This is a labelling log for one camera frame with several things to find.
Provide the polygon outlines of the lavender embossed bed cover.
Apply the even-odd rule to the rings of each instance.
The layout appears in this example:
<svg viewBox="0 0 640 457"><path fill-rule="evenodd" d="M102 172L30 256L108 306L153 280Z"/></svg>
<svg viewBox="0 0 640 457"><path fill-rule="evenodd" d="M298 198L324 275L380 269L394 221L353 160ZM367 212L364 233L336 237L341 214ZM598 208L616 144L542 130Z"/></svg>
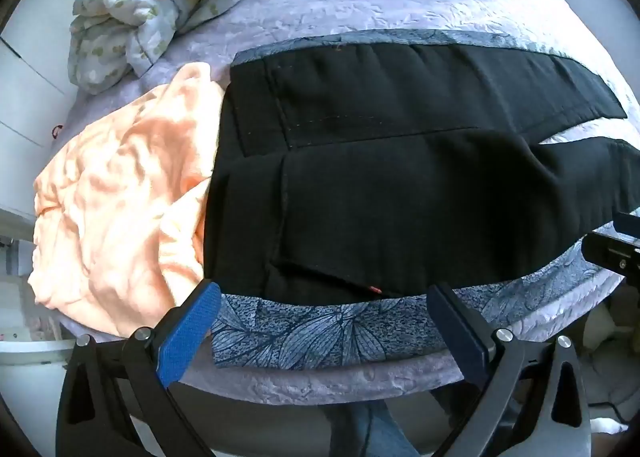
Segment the lavender embossed bed cover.
<svg viewBox="0 0 640 457"><path fill-rule="evenodd" d="M396 28L438 29L451 38L479 44L564 53L600 75L622 99L625 110L638 112L637 96L620 62L565 0L243 0L171 43L143 77L127 77L96 96L79 94L60 141L69 141L91 122L164 84L187 62L206 62L213 77L226 82L233 58L244 50ZM544 341L597 311L621 281L620 275L586 262L573 247L532 275L465 288L460 295L488 321L513 328L521 339ZM372 333L381 342L381 357L349 366L342 362L340 349L324 351L311 343L314 365L308 369L259 368L238 349L226 349L213 340L200 347L183 382L203 395L309 406L391 399L449 385L461 376L420 298L375 302L360 307L354 316L342 307L288 310L265 301L228 298L214 334L240 335L246 342L266 340L280 349L288 335L304 327L328 327L339 345L357 333Z"/></svg>

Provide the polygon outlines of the white wardrobe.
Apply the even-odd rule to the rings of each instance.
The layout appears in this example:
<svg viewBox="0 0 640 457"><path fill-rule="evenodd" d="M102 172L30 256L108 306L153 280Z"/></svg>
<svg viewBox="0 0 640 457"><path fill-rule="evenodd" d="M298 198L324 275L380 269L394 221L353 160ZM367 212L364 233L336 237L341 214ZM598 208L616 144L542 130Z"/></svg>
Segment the white wardrobe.
<svg viewBox="0 0 640 457"><path fill-rule="evenodd" d="M32 182L77 88L67 54L74 0L1 0L1 208L30 220Z"/></svg>

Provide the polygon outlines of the peach orange garment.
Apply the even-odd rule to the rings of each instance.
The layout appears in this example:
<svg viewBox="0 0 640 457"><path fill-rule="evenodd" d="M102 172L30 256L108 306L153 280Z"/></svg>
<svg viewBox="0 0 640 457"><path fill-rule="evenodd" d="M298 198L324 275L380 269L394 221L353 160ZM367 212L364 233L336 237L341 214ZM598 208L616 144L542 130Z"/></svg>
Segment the peach orange garment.
<svg viewBox="0 0 640 457"><path fill-rule="evenodd" d="M127 337L203 276L205 204L224 89L205 63L94 121L34 188L36 301Z"/></svg>

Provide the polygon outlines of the person's blue jeans leg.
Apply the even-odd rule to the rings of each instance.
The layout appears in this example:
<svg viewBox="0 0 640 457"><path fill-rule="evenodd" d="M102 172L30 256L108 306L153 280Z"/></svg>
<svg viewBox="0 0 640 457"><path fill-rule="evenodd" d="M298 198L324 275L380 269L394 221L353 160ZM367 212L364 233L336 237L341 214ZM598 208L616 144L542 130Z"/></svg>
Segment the person's blue jeans leg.
<svg viewBox="0 0 640 457"><path fill-rule="evenodd" d="M384 401L321 405L331 457L419 457Z"/></svg>

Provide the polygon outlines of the black pants with patterned lining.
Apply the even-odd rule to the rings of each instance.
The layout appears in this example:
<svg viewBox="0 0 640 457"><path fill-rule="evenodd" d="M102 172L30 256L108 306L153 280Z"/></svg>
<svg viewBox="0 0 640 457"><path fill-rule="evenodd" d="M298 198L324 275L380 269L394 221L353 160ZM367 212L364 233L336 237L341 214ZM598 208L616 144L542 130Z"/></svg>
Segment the black pants with patterned lining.
<svg viewBox="0 0 640 457"><path fill-rule="evenodd" d="M525 314L639 208L639 103L609 61L391 29L246 50L229 74L204 234L221 367L438 351L432 286Z"/></svg>

